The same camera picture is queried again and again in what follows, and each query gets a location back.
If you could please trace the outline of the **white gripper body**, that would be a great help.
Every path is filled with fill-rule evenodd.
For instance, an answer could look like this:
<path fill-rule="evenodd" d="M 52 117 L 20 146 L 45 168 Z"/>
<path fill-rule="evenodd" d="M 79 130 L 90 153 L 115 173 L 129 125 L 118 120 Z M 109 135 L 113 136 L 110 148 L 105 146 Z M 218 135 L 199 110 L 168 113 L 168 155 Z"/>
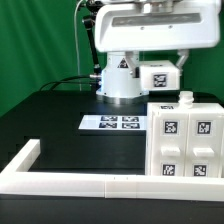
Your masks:
<path fill-rule="evenodd" d="M 144 8 L 141 2 L 103 6 L 95 23 L 98 51 L 209 48 L 220 40 L 219 1 L 174 1 L 155 12 Z"/>

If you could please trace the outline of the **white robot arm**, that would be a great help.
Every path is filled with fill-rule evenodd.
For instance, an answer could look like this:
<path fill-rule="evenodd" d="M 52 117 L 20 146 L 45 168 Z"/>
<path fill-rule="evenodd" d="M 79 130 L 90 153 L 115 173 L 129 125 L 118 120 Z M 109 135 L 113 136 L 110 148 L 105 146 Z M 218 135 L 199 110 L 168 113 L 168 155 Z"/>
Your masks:
<path fill-rule="evenodd" d="M 97 98 L 134 102 L 180 88 L 189 51 L 220 39 L 222 0 L 93 0 L 95 46 L 107 54 Z"/>

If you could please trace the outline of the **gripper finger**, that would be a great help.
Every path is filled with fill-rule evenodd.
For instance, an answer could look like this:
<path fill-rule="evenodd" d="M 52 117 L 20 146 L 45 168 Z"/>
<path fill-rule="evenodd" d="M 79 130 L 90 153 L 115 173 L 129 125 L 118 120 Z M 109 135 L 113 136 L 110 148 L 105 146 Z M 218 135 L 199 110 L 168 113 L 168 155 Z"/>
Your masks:
<path fill-rule="evenodd" d="M 189 57 L 189 50 L 188 49 L 180 49 L 177 51 L 177 55 L 179 56 L 179 59 L 176 62 L 176 67 L 178 69 L 182 69 L 183 65 L 187 61 Z"/>
<path fill-rule="evenodd" d="M 138 78 L 139 77 L 139 53 L 136 51 L 126 52 L 125 60 L 128 65 L 128 78 Z"/>

